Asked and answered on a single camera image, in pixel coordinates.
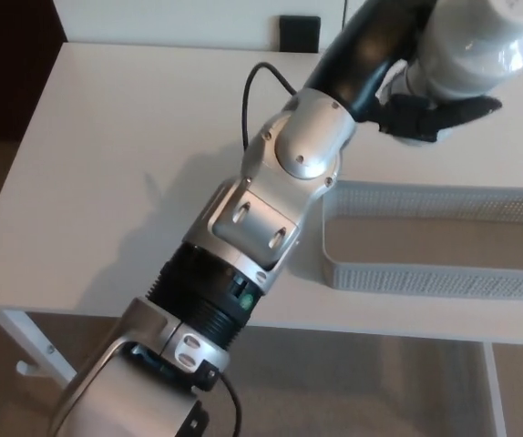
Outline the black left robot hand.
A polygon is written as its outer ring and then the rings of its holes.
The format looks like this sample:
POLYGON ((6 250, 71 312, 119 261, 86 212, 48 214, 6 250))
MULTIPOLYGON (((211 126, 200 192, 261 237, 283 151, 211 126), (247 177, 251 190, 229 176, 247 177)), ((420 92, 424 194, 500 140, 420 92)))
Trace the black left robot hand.
POLYGON ((304 86, 333 99, 354 123, 392 137, 434 143, 443 130, 487 117, 502 102, 486 94, 443 103, 438 97, 375 95, 391 67, 415 62, 437 1, 367 1, 328 47, 304 86))

